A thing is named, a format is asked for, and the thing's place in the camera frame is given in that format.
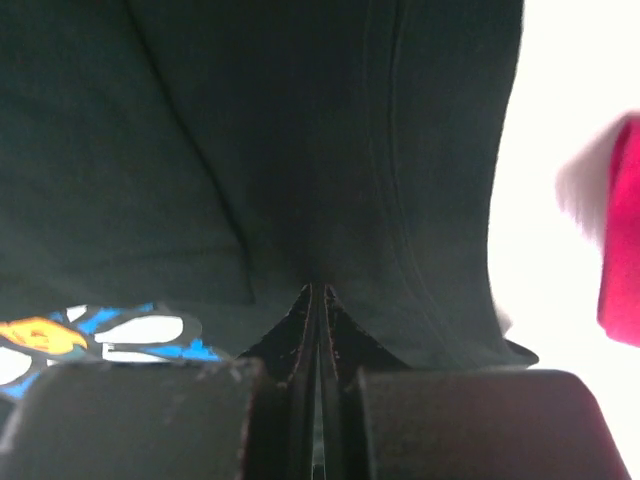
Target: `white surface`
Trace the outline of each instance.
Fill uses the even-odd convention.
[[[635,479],[640,349],[606,339],[595,312],[607,162],[640,110],[638,19],[640,0],[526,2],[489,235],[508,337],[585,381]]]

